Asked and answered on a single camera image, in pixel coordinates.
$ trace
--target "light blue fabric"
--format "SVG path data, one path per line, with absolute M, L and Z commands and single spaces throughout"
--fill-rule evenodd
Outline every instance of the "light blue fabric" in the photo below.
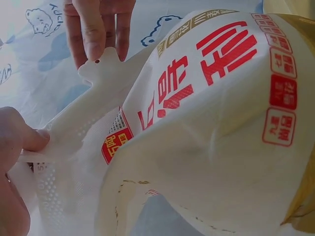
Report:
M 67 45 L 65 32 L 53 39 L 51 51 L 38 61 L 39 71 L 48 71 L 55 68 L 63 59 L 71 56 Z

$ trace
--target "hand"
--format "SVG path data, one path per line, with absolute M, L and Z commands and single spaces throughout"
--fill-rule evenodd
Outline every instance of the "hand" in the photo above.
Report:
M 0 235 L 26 236 L 30 215 L 6 173 L 18 160 L 21 150 L 39 151 L 49 142 L 49 134 L 25 124 L 13 108 L 0 108 Z
M 99 59 L 105 47 L 116 47 L 120 60 L 126 59 L 134 5 L 135 0 L 64 0 L 68 44 L 77 68 L 87 59 Z

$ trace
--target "white plastic bag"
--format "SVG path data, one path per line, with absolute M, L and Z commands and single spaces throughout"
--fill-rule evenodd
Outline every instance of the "white plastic bag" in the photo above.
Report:
M 205 235 L 315 233 L 312 28 L 225 10 L 185 17 L 124 102 L 128 125 L 105 140 L 96 235 L 128 236 L 150 189 Z
M 79 73 L 92 88 L 46 126 L 49 146 L 21 159 L 54 162 L 35 165 L 46 232 L 91 234 L 98 210 L 96 235 L 127 236 L 153 189 L 205 235 L 301 235 L 280 224 L 314 191 L 311 29 L 200 11 L 148 60 L 154 45 L 126 63 L 112 48 L 87 62 Z

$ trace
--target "gold stripe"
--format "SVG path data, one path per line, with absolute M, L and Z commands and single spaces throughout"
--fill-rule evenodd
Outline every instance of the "gold stripe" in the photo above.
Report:
M 296 28 L 315 57 L 315 21 L 296 15 L 276 14 Z

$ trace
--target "cartoon bear print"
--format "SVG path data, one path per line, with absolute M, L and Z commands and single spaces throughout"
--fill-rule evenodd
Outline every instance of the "cartoon bear print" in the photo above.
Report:
M 36 9 L 28 9 L 25 13 L 26 19 L 32 25 L 34 33 L 47 33 L 51 26 L 53 25 L 53 21 L 51 17 L 44 12 L 43 10 L 36 8 Z

